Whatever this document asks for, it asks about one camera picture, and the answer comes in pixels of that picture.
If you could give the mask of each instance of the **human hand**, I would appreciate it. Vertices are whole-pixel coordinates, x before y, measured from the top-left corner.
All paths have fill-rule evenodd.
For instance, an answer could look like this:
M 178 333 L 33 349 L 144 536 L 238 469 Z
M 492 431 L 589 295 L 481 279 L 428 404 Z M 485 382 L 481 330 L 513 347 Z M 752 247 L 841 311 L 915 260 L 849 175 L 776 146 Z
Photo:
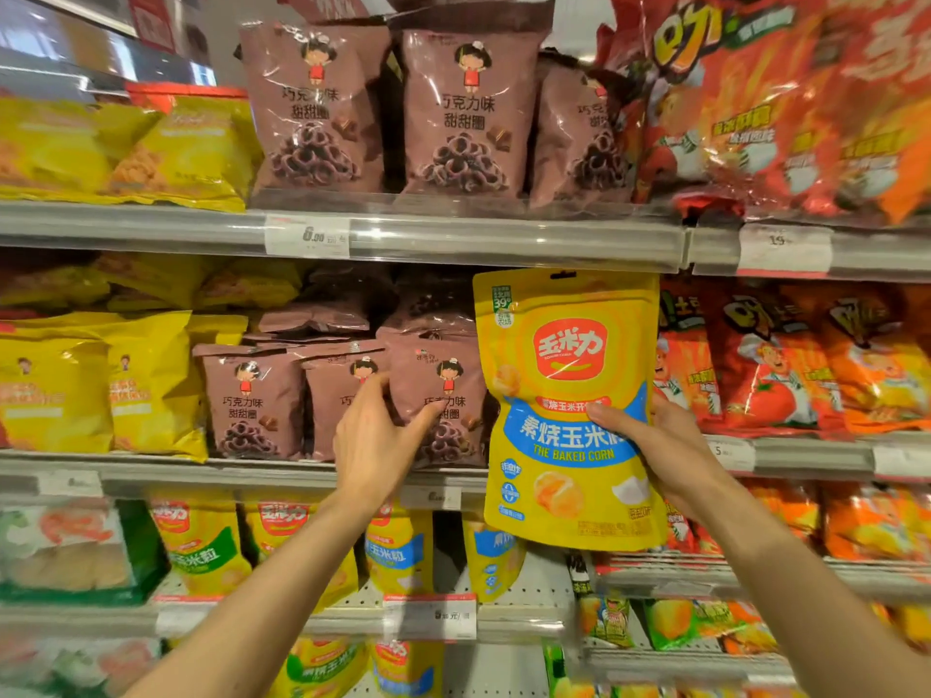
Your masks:
M 708 448 L 689 411 L 653 397 L 652 413 L 651 426 L 621 410 L 588 405 L 589 419 L 637 444 L 659 492 L 683 515 L 707 526 L 700 517 L 707 501 L 737 483 Z
M 336 426 L 336 489 L 374 514 L 404 481 L 421 441 L 446 408 L 427 404 L 407 426 L 396 426 L 385 406 L 388 374 L 366 380 Z

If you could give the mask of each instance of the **price label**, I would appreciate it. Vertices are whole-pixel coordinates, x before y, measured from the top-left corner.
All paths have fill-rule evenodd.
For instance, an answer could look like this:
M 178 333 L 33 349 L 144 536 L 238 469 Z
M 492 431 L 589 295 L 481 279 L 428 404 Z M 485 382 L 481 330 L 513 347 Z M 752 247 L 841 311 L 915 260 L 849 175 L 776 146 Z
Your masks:
M 212 609 L 212 605 L 194 603 L 159 608 L 156 616 L 156 636 L 163 639 L 187 636 L 207 619 Z
M 463 508 L 462 488 L 407 485 L 401 488 L 400 497 L 401 506 L 407 509 L 446 509 L 458 512 Z
M 689 581 L 669 581 L 657 586 L 653 590 L 654 598 L 693 598 L 696 600 L 710 600 L 714 586 L 707 583 L 691 583 Z
M 348 259 L 352 220 L 320 213 L 269 213 L 265 254 L 307 259 Z
M 706 435 L 705 441 L 721 465 L 732 473 L 752 473 L 756 467 L 756 448 L 743 438 Z
M 103 497 L 96 470 L 44 470 L 35 474 L 40 495 L 52 497 Z
M 831 228 L 745 225 L 740 229 L 739 276 L 823 278 L 834 253 Z
M 879 478 L 931 478 L 931 449 L 917 445 L 879 444 L 873 447 L 873 471 Z
M 383 629 L 386 639 L 474 641 L 479 636 L 479 603 L 475 595 L 386 595 Z

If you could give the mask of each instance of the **cartoon girl logo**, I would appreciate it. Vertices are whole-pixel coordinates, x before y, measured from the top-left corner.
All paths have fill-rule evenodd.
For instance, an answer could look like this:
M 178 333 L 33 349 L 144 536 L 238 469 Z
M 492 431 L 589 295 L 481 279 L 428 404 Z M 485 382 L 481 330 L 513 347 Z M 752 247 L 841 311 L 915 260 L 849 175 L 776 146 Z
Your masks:
M 349 366 L 349 374 L 355 377 L 359 384 L 365 384 L 365 381 L 377 371 L 378 365 L 367 355 Z
M 463 366 L 459 364 L 459 360 L 451 357 L 436 366 L 436 374 L 443 380 L 443 392 L 452 392 L 456 387 L 456 380 L 463 374 Z
M 255 360 L 250 360 L 249 362 L 241 362 L 236 365 L 233 374 L 236 375 L 236 379 L 239 380 L 239 391 L 247 395 L 252 392 L 252 383 L 262 376 L 262 368 L 259 367 L 259 363 Z
M 485 45 L 482 42 L 463 44 L 456 49 L 456 63 L 465 72 L 465 92 L 470 95 L 479 92 L 479 74 L 492 68 L 492 57 Z
M 595 95 L 598 96 L 599 100 L 604 100 L 606 97 L 608 97 L 608 89 L 601 84 L 600 80 L 592 78 L 591 76 L 583 73 L 582 84 L 587 85 L 589 88 L 594 90 Z
M 325 34 L 312 36 L 301 44 L 301 57 L 310 66 L 307 78 L 311 85 L 323 84 L 323 67 L 336 59 L 336 49 L 330 44 L 330 37 Z

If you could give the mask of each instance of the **blue label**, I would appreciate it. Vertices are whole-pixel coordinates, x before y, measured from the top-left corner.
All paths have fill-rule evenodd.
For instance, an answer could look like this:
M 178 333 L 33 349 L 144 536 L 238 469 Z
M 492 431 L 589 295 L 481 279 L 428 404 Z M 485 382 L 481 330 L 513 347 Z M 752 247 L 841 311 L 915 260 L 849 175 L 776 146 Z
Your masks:
M 373 664 L 371 672 L 375 676 L 378 687 L 388 695 L 410 695 L 418 696 L 430 692 L 433 688 L 433 666 L 427 669 L 423 676 L 417 681 L 408 683 L 407 681 L 391 681 L 382 676 L 378 671 L 378 664 Z
M 366 538 L 365 554 L 379 566 L 389 569 L 413 568 L 424 560 L 424 535 L 417 534 L 403 546 L 391 548 Z
M 523 512 L 518 512 L 516 509 L 511 509 L 510 507 L 506 507 L 504 504 L 498 505 L 498 512 L 500 512 L 504 516 L 509 516 L 512 519 L 517 519 L 518 521 L 524 520 Z
M 520 493 L 518 489 L 511 485 L 509 482 L 506 482 L 501 486 L 501 496 L 505 498 L 507 504 L 514 504 L 520 499 Z
M 603 468 L 637 455 L 630 441 L 597 423 L 545 419 L 522 399 L 511 399 L 510 404 L 505 435 L 528 458 L 561 468 Z M 637 421 L 646 422 L 646 383 L 624 411 Z
M 484 531 L 473 531 L 472 537 L 475 539 L 475 550 L 485 558 L 497 558 L 499 555 L 504 555 L 518 542 L 514 534 L 489 528 Z
M 520 475 L 520 471 L 523 470 L 513 458 L 508 458 L 507 460 L 502 460 L 501 462 L 501 472 L 508 480 L 513 480 L 515 477 Z

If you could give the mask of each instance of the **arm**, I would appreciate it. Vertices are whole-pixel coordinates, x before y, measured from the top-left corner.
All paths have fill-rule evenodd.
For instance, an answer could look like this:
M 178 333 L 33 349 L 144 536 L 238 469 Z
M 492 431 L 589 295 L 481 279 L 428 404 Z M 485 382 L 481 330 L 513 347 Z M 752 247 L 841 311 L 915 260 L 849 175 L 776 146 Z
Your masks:
M 127 698 L 261 698 L 340 561 L 403 482 L 445 402 L 396 427 L 383 399 L 387 375 L 362 385 L 336 428 L 336 492 L 297 534 L 221 602 Z
M 656 397 L 654 425 L 589 405 L 633 440 L 681 513 L 711 532 L 813 698 L 921 695 L 931 661 L 912 651 L 708 450 L 692 415 Z

